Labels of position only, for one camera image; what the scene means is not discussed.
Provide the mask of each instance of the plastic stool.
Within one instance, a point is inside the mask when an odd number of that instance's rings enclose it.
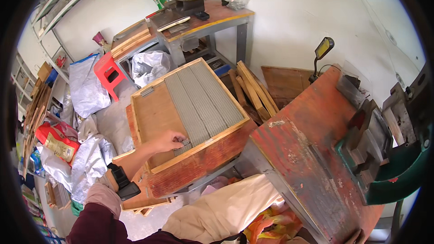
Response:
[[[112,82],[109,82],[108,78],[114,71],[118,73],[118,76]],[[111,97],[113,97],[115,102],[119,101],[119,98],[116,96],[113,89],[122,81],[122,79],[127,78],[122,73],[121,69],[116,65],[115,60],[111,56],[110,52],[106,53],[99,59],[99,61],[93,67],[93,72],[100,80],[101,84],[106,88]]]

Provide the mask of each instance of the wooden frame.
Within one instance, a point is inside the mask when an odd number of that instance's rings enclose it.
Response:
[[[133,116],[134,116],[134,129],[137,132],[137,137],[138,137],[138,141],[140,144],[145,143],[145,141],[142,141],[142,134],[140,132],[140,129],[138,128],[138,124],[137,124],[137,116],[138,116],[138,106],[136,103],[136,98],[142,98],[140,93],[150,87],[156,87],[162,83],[165,82],[165,78],[167,78],[168,76],[171,76],[172,74],[179,72],[180,70],[187,68],[193,64],[199,63],[201,62],[202,64],[204,64],[208,70],[210,71],[210,73],[212,73],[213,77],[218,81],[218,83],[220,84],[220,86],[223,88],[223,90],[225,91],[225,93],[229,96],[229,98],[232,100],[232,102],[235,104],[236,108],[241,112],[241,114],[244,116],[244,119],[241,120],[240,122],[236,123],[235,125],[227,128],[226,130],[224,130],[223,132],[215,135],[214,137],[208,139],[207,141],[199,144],[198,146],[184,152],[181,155],[178,155],[174,158],[172,158],[171,160],[156,166],[155,168],[150,168],[149,163],[146,162],[146,168],[148,170],[149,173],[158,173],[160,171],[163,171],[169,167],[171,167],[172,165],[188,158],[189,156],[199,152],[200,150],[208,147],[209,145],[219,141],[220,139],[222,139],[223,137],[225,137],[226,135],[234,132],[235,130],[241,128],[246,122],[248,122],[250,120],[249,115],[247,114],[247,112],[241,107],[241,105],[236,101],[235,97],[231,94],[231,92],[226,88],[226,86],[223,84],[223,82],[218,78],[218,76],[214,73],[214,71],[208,66],[208,64],[206,63],[206,61],[203,58],[198,58],[190,63],[187,63],[169,73],[167,73],[166,75],[156,79],[155,81],[153,81],[152,83],[146,85],[145,87],[143,87],[142,89],[138,90],[137,92],[135,92],[133,95],[131,95],[131,105],[132,105],[132,111],[133,111]]]

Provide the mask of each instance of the white plastic bag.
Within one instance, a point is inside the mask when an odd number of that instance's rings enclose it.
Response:
[[[138,53],[132,59],[134,83],[144,87],[176,68],[170,56],[163,51]]]
[[[42,145],[41,143],[36,144],[41,155],[41,163],[44,170],[49,173],[57,182],[63,184],[63,186],[72,192],[72,178],[71,178],[71,167],[65,161],[61,160],[56,156],[53,151]]]
[[[110,106],[110,95],[93,72],[101,54],[93,54],[69,66],[69,87],[74,110],[83,118]]]
[[[75,153],[71,169],[72,192],[71,199],[83,204],[89,188],[107,171],[107,165],[116,156],[113,145],[98,134],[87,139]]]

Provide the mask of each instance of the white wall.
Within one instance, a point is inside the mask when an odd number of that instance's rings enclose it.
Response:
[[[413,25],[398,0],[251,0],[248,8],[256,12],[251,68],[260,78],[262,65],[313,69],[315,48],[324,36],[330,36],[335,47],[318,66],[351,63],[370,81],[372,96],[381,106],[397,82],[395,72],[409,85],[425,62]],[[56,29],[78,60],[98,48],[92,40],[98,31],[110,41],[156,10],[152,0],[81,0]],[[31,68],[44,59],[29,29],[18,48]],[[397,47],[386,37],[386,29]],[[234,62],[235,33],[231,28],[216,34],[218,50]],[[44,38],[50,49],[56,47],[51,42],[52,37]]]
[[[408,86],[425,58],[398,0],[371,0],[371,5],[401,49],[422,62],[418,67],[378,30],[381,22],[362,0],[251,0],[247,7],[256,12],[251,69],[260,78],[262,65],[313,69],[315,48],[330,36],[335,47],[318,66],[350,62],[372,83],[372,95],[381,106],[397,82],[395,69]],[[235,33],[229,29],[216,35],[217,48],[232,61]]]

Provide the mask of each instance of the hand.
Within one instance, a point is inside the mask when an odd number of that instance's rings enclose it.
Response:
[[[182,148],[184,145],[181,143],[187,137],[182,133],[166,130],[160,137],[153,139],[149,142],[150,146],[155,153],[167,152],[173,149]]]

